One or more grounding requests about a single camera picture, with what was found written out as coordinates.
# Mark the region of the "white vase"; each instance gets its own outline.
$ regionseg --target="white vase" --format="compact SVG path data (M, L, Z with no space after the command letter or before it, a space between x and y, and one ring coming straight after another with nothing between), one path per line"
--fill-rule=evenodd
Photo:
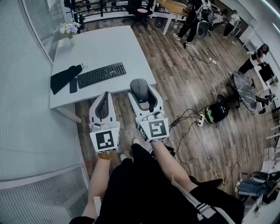
M70 44L71 44L71 47L74 47L75 46L75 41L73 38L69 38L70 40Z

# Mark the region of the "power strip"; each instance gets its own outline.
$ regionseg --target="power strip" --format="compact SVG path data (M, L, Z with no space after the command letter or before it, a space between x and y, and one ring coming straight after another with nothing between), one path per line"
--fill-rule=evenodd
M212 58L209 58L210 62L212 62L213 64L217 64L217 62L215 60L213 60Z
M204 116L204 114L203 114L202 112L199 113L198 115L200 116L200 119L199 119L199 121L197 122L197 125L198 125L198 127L201 127L201 128L202 128L203 123L204 123L205 116Z

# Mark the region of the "shoe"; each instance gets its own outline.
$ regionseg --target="shoe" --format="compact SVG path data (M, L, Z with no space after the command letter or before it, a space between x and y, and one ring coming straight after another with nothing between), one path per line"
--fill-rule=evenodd
M132 145L133 144L139 144L140 145L140 141L138 140L138 138L133 138Z
M224 36L223 34L221 34L221 33L220 33L220 35L221 35L221 37L222 37L222 38L224 38L224 39L226 39L226 38L227 38L227 37L225 37L225 36Z
M121 161L123 161L124 159L128 159L128 157L124 153L122 153L120 155L120 158L121 158Z
M188 47L188 46L190 45L190 43L191 43L191 42L187 42L187 41L185 40L185 45L186 45L186 47Z
M178 41L180 41L180 40L181 40L181 38L180 38L180 37L178 37L178 35L177 35L176 33L174 33L174 34L173 34L173 36L176 38L176 40L178 40Z
M268 96L265 96L265 98L268 99L270 102L272 102L272 100L275 98L275 94L270 94Z

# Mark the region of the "monitor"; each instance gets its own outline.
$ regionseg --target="monitor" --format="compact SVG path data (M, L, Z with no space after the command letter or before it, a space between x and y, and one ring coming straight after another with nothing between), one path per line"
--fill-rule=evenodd
M259 71L262 79L264 82L268 81L274 76L274 73L269 64L266 64L260 71Z

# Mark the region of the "black keyboard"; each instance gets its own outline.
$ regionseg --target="black keyboard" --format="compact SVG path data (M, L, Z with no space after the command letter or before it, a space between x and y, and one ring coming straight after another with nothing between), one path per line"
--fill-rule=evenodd
M123 63L116 63L77 76L79 88L126 74Z

